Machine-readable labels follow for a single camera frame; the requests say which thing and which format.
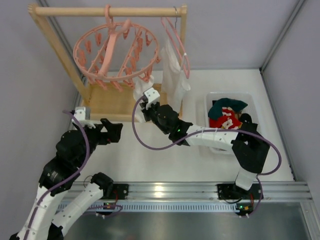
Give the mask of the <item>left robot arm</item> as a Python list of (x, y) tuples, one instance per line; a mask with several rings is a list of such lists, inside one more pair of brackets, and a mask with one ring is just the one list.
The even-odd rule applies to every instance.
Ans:
[(56, 144), (56, 155), (43, 168), (35, 202), (22, 229), (12, 240), (62, 240), (72, 225), (101, 198), (114, 193), (114, 181), (102, 172), (94, 174), (85, 189), (63, 210), (58, 207), (97, 146), (118, 143), (123, 124), (102, 118), (99, 124), (81, 126), (65, 132)]

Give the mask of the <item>pink round clip hanger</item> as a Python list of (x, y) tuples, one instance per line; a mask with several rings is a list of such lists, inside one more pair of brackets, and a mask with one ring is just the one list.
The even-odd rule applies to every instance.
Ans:
[(134, 89), (136, 82), (150, 83), (154, 64), (161, 61), (159, 44), (146, 27), (132, 22), (114, 21), (108, 4), (105, 24), (81, 36), (73, 48), (73, 59), (88, 84), (103, 90), (111, 84), (119, 92), (122, 85)]

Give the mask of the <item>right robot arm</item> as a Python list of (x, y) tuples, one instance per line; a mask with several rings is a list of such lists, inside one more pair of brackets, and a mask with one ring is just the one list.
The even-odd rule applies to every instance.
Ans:
[(186, 122), (178, 117), (168, 104), (140, 103), (144, 119), (155, 124), (172, 143), (179, 146), (216, 148), (235, 156), (240, 170), (235, 185), (248, 191), (263, 170), (270, 145), (263, 140), (257, 128), (245, 123), (244, 129), (213, 129)]

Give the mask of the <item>red sock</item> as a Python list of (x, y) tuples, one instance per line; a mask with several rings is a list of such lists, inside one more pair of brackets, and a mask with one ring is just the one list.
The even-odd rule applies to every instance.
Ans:
[(217, 119), (209, 118), (210, 128), (219, 129), (239, 129), (242, 126), (242, 122), (238, 119), (238, 114), (230, 107), (223, 107), (222, 116)]

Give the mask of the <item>black sock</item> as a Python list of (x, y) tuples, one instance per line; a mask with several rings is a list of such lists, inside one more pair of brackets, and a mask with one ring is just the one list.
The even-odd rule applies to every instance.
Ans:
[(241, 130), (257, 133), (258, 124), (253, 122), (252, 117), (248, 113), (241, 114), (238, 120), (242, 123)]

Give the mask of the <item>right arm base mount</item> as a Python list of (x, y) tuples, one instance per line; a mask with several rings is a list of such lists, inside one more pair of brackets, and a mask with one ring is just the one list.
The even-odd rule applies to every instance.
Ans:
[(235, 183), (217, 185), (218, 199), (235, 205), (236, 215), (249, 218), (264, 199), (262, 185), (253, 183), (249, 190), (244, 190)]

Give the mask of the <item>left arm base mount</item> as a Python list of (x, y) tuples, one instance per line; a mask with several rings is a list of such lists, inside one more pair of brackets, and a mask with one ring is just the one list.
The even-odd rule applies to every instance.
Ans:
[(126, 200), (129, 194), (129, 184), (115, 183), (111, 192), (108, 195), (104, 195), (102, 200), (101, 210), (98, 211), (99, 214), (111, 215), (112, 213), (117, 213), (122, 208), (120, 207), (120, 200)]

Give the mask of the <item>dark green christmas sock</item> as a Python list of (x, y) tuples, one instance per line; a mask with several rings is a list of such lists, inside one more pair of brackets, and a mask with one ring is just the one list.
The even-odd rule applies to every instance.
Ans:
[(242, 100), (224, 97), (216, 100), (212, 104), (212, 107), (209, 109), (207, 115), (210, 119), (217, 120), (218, 118), (223, 116), (223, 108), (230, 108), (235, 113), (239, 113), (247, 106), (248, 104)]

